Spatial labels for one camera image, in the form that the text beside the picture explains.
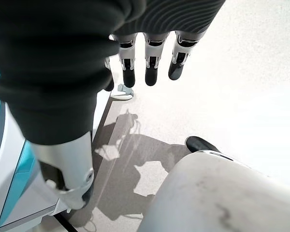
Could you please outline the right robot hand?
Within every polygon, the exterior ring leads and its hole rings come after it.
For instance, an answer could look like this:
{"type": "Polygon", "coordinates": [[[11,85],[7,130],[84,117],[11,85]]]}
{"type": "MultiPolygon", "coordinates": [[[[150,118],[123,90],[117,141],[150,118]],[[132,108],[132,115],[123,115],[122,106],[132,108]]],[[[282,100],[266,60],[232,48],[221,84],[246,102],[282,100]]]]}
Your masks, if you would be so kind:
{"type": "Polygon", "coordinates": [[[97,94],[111,90],[118,55],[135,83],[135,38],[145,36],[145,82],[157,81],[168,34],[176,33],[168,76],[180,77],[221,0],[0,0],[0,100],[40,163],[48,186],[83,208],[94,178],[91,133],[97,94]]]}

